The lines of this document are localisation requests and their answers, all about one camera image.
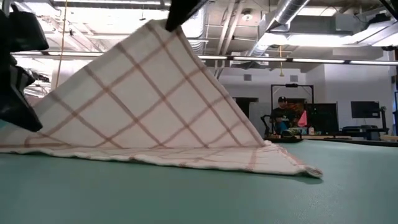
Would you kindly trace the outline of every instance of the man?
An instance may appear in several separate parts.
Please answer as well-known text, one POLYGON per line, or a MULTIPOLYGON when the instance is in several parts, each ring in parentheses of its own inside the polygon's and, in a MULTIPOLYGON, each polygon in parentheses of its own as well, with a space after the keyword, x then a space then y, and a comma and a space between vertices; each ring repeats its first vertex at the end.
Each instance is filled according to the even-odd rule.
POLYGON ((271 122, 274 123, 276 133, 281 134, 283 130, 293 126, 292 123, 295 122, 296 115, 294 110, 288 109, 286 97, 279 97, 278 105, 278 108, 272 110, 271 122))

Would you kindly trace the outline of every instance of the computer screen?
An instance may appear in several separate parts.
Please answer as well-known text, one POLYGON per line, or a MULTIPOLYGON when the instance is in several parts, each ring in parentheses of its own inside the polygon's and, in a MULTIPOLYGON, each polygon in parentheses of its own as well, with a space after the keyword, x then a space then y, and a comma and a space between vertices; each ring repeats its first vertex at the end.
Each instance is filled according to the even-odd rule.
POLYGON ((352 118, 380 118, 378 101, 351 101, 352 118))

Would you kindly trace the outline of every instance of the dark shirt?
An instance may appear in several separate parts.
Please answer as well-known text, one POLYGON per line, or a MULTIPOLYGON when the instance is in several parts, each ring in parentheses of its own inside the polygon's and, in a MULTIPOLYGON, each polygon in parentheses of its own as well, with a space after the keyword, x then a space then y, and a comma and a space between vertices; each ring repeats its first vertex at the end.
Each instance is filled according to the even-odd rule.
POLYGON ((296 117, 296 114, 291 109, 275 108, 272 110, 271 119, 276 124, 275 130, 277 134, 280 134, 279 125, 276 123, 277 118, 282 118, 282 122, 286 125, 286 128, 291 128, 292 123, 296 117))

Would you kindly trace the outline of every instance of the green table surface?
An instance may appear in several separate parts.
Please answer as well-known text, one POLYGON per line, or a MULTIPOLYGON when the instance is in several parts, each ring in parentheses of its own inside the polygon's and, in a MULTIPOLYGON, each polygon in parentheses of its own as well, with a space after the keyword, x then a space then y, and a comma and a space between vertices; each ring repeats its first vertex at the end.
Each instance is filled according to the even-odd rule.
POLYGON ((324 178, 0 154, 0 223, 398 223, 398 148, 284 146, 324 178))

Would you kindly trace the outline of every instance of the plaid dish towel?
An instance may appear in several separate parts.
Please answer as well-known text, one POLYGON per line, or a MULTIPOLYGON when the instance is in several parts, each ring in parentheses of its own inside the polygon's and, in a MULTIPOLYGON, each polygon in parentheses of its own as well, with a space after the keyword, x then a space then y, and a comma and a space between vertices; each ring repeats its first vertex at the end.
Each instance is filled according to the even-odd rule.
POLYGON ((322 176, 264 142, 182 30, 164 25, 149 21, 38 102, 40 132, 0 129, 0 152, 322 176))

